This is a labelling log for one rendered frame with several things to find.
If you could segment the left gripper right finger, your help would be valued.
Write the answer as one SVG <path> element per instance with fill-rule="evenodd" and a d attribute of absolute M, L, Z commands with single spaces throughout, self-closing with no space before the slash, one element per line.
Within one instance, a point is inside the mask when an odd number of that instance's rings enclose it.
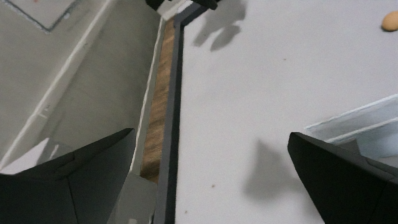
<path fill-rule="evenodd" d="M 300 132 L 287 150 L 325 224 L 398 224 L 398 168 Z"/>

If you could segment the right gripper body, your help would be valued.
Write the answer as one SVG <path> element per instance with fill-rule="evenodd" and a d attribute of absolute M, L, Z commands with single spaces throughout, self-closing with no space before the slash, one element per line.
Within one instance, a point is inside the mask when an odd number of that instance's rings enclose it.
<path fill-rule="evenodd" d="M 163 0 L 144 0 L 145 3 L 150 6 L 154 11 L 161 5 Z"/>

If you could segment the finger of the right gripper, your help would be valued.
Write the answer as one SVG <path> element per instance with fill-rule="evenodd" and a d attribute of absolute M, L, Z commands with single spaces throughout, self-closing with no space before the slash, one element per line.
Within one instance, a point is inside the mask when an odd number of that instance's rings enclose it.
<path fill-rule="evenodd" d="M 215 10 L 218 6 L 215 0 L 191 0 L 191 1 L 198 3 L 202 6 L 212 9 L 212 10 Z"/>

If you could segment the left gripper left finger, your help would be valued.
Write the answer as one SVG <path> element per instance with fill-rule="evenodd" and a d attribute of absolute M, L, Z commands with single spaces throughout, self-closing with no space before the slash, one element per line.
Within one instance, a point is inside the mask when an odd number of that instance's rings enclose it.
<path fill-rule="evenodd" d="M 0 173 L 0 224 L 107 224 L 136 148 L 125 128 L 15 174 Z"/>

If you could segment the tan ball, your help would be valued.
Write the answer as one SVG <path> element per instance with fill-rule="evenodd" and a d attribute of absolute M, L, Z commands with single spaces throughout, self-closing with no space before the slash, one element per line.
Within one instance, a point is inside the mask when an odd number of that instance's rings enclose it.
<path fill-rule="evenodd" d="M 386 31 L 393 31 L 398 29 L 398 11 L 387 13 L 381 19 L 380 25 Z"/>

